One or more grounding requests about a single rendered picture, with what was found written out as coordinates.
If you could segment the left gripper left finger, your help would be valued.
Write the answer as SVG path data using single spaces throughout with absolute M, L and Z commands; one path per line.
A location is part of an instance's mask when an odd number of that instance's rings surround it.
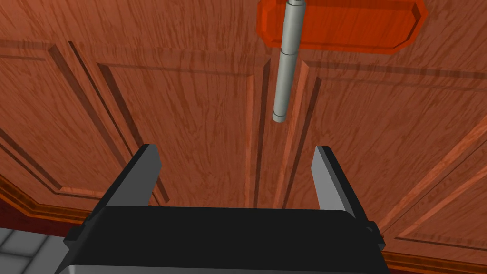
M 147 206 L 161 169 L 156 144 L 143 144 L 102 196 L 92 214 L 106 206 Z

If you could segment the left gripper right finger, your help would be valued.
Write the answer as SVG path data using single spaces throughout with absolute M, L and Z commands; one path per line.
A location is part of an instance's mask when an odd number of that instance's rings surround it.
M 341 210 L 361 222 L 368 218 L 337 158 L 328 146 L 317 146 L 311 164 L 321 210 Z

